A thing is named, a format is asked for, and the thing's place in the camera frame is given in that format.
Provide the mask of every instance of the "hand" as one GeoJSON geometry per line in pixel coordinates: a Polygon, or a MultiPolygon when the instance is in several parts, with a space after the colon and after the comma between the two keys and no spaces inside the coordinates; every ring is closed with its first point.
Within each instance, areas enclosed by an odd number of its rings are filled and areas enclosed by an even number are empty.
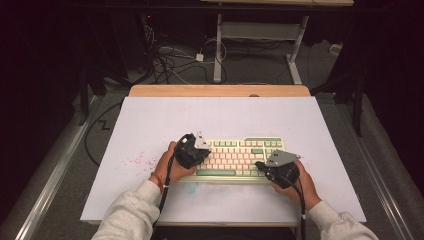
{"type": "MultiPolygon", "coordinates": [[[[176,142],[169,143],[168,150],[162,154],[162,157],[156,165],[154,173],[161,179],[162,184],[165,184],[166,174],[168,171],[168,162],[172,154],[174,153],[176,145],[176,142]]],[[[172,163],[171,174],[169,176],[169,178],[171,179],[170,184],[178,182],[184,176],[192,175],[196,171],[196,169],[196,167],[185,169],[178,163],[178,161],[174,159],[172,163]]],[[[149,180],[158,184],[158,180],[154,176],[151,176],[149,180]]]]}
{"type": "MultiPolygon", "coordinates": [[[[306,207],[306,210],[309,211],[309,209],[313,208],[316,204],[321,202],[321,198],[318,196],[318,193],[317,193],[317,190],[315,189],[315,184],[314,184],[314,181],[312,180],[311,175],[309,175],[309,173],[306,172],[303,164],[298,160],[295,161],[294,163],[296,164],[297,168],[299,168],[299,173],[300,173],[299,180],[302,183],[303,197],[305,198],[305,207],[306,207]]],[[[296,181],[295,186],[300,191],[302,191],[299,180],[296,181]]],[[[293,187],[282,189],[280,186],[278,186],[275,183],[272,183],[272,187],[274,187],[276,192],[287,195],[291,200],[293,200],[295,203],[300,205],[300,197],[293,187]]]]}

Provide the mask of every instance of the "metal floor strip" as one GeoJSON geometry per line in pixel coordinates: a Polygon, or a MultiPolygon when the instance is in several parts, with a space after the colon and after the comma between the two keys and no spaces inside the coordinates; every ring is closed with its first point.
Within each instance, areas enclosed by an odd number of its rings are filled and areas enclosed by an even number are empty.
{"type": "Polygon", "coordinates": [[[339,112],[343,118],[343,122],[345,122],[348,127],[352,137],[355,139],[356,144],[361,151],[362,156],[364,157],[364,166],[368,175],[371,178],[371,182],[376,190],[378,197],[380,198],[381,204],[386,211],[386,214],[392,223],[393,229],[395,230],[399,239],[413,239],[411,231],[406,225],[402,214],[399,210],[398,204],[396,200],[393,198],[390,190],[387,185],[384,183],[383,178],[381,177],[380,172],[374,162],[374,159],[371,157],[367,147],[365,146],[362,138],[359,138],[356,135],[355,130],[353,129],[351,122],[350,114],[345,105],[339,105],[339,112]]]}
{"type": "Polygon", "coordinates": [[[87,128],[90,125],[97,109],[99,108],[102,99],[103,97],[94,96],[91,100],[90,112],[85,123],[78,129],[78,132],[76,133],[68,149],[58,160],[56,167],[54,168],[49,180],[43,188],[43,191],[41,192],[25,223],[16,236],[16,240],[29,240],[34,237],[38,227],[43,221],[45,214],[47,213],[47,210],[49,209],[50,204],[54,199],[54,196],[59,190],[60,184],[62,183],[62,180],[71,164],[72,156],[79,143],[81,142],[85,132],[87,131],[87,128]]]}

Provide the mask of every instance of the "sleeve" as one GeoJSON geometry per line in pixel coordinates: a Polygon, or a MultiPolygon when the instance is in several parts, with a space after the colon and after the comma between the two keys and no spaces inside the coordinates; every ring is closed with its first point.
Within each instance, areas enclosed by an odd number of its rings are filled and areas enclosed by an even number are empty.
{"type": "Polygon", "coordinates": [[[135,192],[124,192],[108,208],[92,239],[150,239],[159,218],[159,187],[149,180],[135,192]]]}
{"type": "Polygon", "coordinates": [[[327,202],[321,201],[309,210],[312,220],[321,231],[321,239],[378,239],[367,227],[348,212],[338,213],[327,202]]]}

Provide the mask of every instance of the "keyboard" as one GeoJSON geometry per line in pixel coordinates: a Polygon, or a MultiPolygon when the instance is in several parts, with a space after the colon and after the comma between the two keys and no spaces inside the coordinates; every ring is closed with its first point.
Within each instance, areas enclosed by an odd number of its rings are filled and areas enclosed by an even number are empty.
{"type": "Polygon", "coordinates": [[[269,180],[256,167],[275,150],[284,151],[280,137],[249,137],[242,140],[207,140],[211,153],[191,176],[181,182],[265,183],[269,180]]]}

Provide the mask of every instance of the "green spacebar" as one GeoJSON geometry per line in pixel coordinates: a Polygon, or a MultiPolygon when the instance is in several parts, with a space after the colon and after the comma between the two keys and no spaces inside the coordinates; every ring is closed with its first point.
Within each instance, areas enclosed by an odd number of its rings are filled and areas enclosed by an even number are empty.
{"type": "Polygon", "coordinates": [[[196,175],[197,176],[235,176],[236,171],[199,169],[196,171],[196,175]]]}

